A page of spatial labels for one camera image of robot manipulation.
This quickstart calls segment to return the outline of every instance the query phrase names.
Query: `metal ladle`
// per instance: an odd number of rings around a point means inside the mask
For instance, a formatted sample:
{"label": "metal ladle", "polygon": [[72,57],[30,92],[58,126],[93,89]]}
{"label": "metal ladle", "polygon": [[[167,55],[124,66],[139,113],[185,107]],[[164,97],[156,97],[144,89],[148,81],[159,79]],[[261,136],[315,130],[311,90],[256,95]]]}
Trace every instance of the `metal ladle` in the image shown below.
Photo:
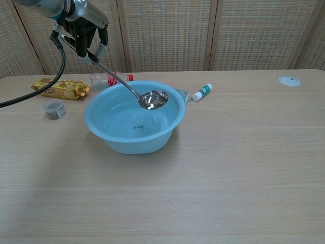
{"label": "metal ladle", "polygon": [[[68,44],[68,46],[70,46],[74,51],[76,51],[76,44],[75,44],[74,39],[69,38],[65,35],[61,35],[60,37],[65,43]],[[167,94],[167,92],[165,92],[163,90],[151,90],[151,91],[144,93],[142,95],[137,93],[132,88],[132,86],[127,84],[124,80],[122,80],[120,77],[115,75],[110,69],[108,69],[106,66],[101,64],[101,62],[99,62],[98,58],[95,55],[93,55],[90,51],[87,51],[87,53],[88,53],[89,58],[91,59],[92,64],[98,66],[99,68],[104,70],[106,73],[113,76],[116,80],[118,80],[120,83],[122,83],[127,89],[129,89],[134,94],[134,96],[136,96],[138,103],[141,107],[148,109],[148,110],[153,110],[153,109],[160,108],[161,106],[165,105],[166,102],[168,101],[169,95]]]}

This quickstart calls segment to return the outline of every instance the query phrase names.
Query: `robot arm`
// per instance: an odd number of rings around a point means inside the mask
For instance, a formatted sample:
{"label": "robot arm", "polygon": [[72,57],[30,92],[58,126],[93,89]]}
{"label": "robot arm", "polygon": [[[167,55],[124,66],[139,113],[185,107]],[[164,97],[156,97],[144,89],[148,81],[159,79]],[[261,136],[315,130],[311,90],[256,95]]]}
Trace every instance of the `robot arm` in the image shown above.
{"label": "robot arm", "polygon": [[76,53],[87,58],[94,34],[98,30],[101,40],[96,52],[99,58],[108,44],[108,19],[87,0],[14,0],[40,14],[55,19],[71,34],[76,42]]}

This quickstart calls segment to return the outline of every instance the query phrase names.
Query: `ladle handle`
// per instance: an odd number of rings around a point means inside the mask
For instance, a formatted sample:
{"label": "ladle handle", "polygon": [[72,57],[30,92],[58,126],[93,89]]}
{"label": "ladle handle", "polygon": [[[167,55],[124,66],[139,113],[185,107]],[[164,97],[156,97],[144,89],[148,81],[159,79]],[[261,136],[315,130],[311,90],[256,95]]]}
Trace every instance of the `ladle handle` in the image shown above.
{"label": "ladle handle", "polygon": [[96,65],[101,68],[102,70],[104,70],[106,73],[110,74],[113,78],[115,78],[116,80],[118,80],[120,83],[122,83],[127,89],[129,89],[135,96],[136,98],[139,100],[142,98],[142,96],[140,94],[138,94],[133,88],[132,86],[130,86],[129,84],[127,84],[124,80],[122,80],[120,77],[118,77],[117,75],[114,74],[114,72],[112,72],[110,69],[108,69],[106,66],[102,65],[100,62],[96,63]]}

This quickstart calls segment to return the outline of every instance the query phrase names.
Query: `blue plastic bowl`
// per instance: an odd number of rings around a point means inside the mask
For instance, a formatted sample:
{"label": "blue plastic bowl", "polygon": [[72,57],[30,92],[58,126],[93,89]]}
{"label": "blue plastic bowl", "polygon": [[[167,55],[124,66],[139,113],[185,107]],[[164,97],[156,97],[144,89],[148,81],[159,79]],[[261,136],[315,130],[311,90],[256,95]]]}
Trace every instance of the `blue plastic bowl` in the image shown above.
{"label": "blue plastic bowl", "polygon": [[147,154],[161,149],[185,115],[182,96],[172,87],[153,81],[132,81],[135,90],[146,93],[162,89],[167,103],[155,110],[140,107],[122,84],[97,94],[87,105],[85,123],[89,130],[121,154]]}

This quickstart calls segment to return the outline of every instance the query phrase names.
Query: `bowl rim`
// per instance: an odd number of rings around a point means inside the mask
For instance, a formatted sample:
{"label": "bowl rim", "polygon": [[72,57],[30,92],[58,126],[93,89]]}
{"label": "bowl rim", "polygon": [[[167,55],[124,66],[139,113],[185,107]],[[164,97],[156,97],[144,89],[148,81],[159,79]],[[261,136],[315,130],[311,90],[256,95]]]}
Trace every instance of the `bowl rim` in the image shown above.
{"label": "bowl rim", "polygon": [[109,136],[107,134],[104,134],[102,131],[100,131],[99,129],[97,129],[97,127],[93,124],[92,120],[90,119],[90,111],[92,109],[92,107],[94,106],[94,103],[101,97],[104,96],[106,93],[109,93],[110,91],[114,90],[114,89],[118,89],[120,87],[122,87],[122,84],[117,84],[114,86],[111,86],[109,88],[106,88],[105,90],[101,91],[100,93],[98,93],[96,96],[94,96],[90,102],[87,104],[86,109],[85,109],[85,113],[84,113],[84,119],[85,119],[85,123],[86,126],[88,127],[88,129],[94,133],[95,135],[97,135],[98,137],[104,139],[104,140],[108,140],[111,142],[118,142],[118,143],[138,143],[138,142],[144,142],[144,141],[149,141],[155,138],[158,138],[160,136],[163,136],[164,134],[170,132],[171,130],[175,129],[183,120],[184,116],[185,116],[185,111],[186,111],[186,105],[184,102],[183,97],[171,86],[160,83],[160,82],[156,82],[156,81],[150,81],[150,80],[136,80],[136,81],[132,81],[133,85],[142,85],[144,84],[144,82],[150,82],[150,84],[152,84],[153,89],[163,89],[165,90],[169,96],[173,96],[175,97],[177,104],[179,106],[179,113],[177,114],[176,118],[174,119],[174,121],[164,130],[157,132],[155,134],[149,135],[149,136],[145,136],[145,137],[139,137],[139,138],[120,138],[120,137],[114,137],[114,136]]}

